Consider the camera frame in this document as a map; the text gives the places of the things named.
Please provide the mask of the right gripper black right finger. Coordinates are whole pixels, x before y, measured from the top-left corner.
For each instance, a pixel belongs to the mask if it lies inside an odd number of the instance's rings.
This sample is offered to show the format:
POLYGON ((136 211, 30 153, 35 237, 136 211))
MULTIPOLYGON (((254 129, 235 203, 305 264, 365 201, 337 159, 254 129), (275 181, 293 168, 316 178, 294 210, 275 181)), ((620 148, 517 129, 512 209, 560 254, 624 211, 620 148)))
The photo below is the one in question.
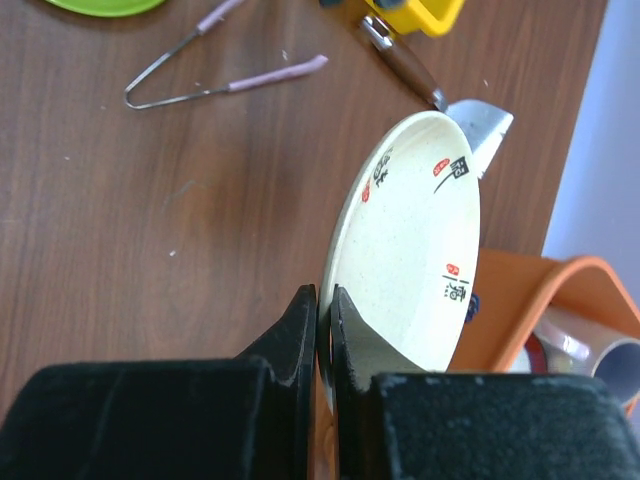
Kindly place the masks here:
POLYGON ((598 380, 427 373, 382 340, 343 287, 330 304, 339 479, 635 479, 639 445, 598 380))

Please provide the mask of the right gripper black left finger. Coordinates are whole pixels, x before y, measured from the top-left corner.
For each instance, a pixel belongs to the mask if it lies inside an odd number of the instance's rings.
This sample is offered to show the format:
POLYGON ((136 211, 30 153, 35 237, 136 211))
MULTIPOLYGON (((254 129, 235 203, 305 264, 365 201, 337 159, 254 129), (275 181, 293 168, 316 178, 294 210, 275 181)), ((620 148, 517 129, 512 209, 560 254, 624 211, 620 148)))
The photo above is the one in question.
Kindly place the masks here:
POLYGON ((37 371, 1 426, 5 479, 309 479, 315 288, 225 359, 37 371))

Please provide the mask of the cream plate with maroon rim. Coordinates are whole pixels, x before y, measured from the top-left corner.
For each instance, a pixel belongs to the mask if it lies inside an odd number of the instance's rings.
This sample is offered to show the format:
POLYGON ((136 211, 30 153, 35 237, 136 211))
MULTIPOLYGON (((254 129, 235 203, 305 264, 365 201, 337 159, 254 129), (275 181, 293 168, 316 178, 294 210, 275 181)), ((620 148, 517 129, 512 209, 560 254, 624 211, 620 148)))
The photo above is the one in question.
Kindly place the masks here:
POLYGON ((541 340, 532 333, 509 368, 510 374, 547 374, 548 361, 541 340))

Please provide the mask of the small lime green plate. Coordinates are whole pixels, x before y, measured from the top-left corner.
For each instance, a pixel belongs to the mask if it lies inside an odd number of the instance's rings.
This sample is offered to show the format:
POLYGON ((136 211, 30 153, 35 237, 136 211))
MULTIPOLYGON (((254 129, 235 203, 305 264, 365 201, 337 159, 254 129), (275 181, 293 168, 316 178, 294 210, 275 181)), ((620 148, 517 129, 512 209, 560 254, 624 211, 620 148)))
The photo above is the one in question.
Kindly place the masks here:
POLYGON ((97 18, 122 18, 146 13, 165 0, 48 0, 73 13, 97 18))

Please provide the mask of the lavender mug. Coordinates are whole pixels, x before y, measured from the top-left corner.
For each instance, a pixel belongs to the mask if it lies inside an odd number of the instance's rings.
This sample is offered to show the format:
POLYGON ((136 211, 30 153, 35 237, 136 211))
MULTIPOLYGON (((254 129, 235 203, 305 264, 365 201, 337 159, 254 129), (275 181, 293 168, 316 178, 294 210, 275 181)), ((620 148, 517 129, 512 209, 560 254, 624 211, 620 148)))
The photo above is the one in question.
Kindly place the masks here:
POLYGON ((547 372, 596 378, 624 407, 638 396, 638 339, 557 307, 544 311, 533 333, 547 372))

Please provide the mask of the small cream floral plate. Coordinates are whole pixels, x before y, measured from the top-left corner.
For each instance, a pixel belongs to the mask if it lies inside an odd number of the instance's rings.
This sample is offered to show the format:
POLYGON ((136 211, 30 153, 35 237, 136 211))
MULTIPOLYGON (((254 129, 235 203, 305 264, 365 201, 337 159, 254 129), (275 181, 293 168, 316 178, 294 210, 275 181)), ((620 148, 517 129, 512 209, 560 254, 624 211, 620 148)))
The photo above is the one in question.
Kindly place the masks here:
POLYGON ((479 256, 479 182, 458 124, 412 114, 364 161, 330 242, 319 298, 318 361, 328 396, 330 304, 346 289, 376 350, 444 372, 458 345, 479 256))

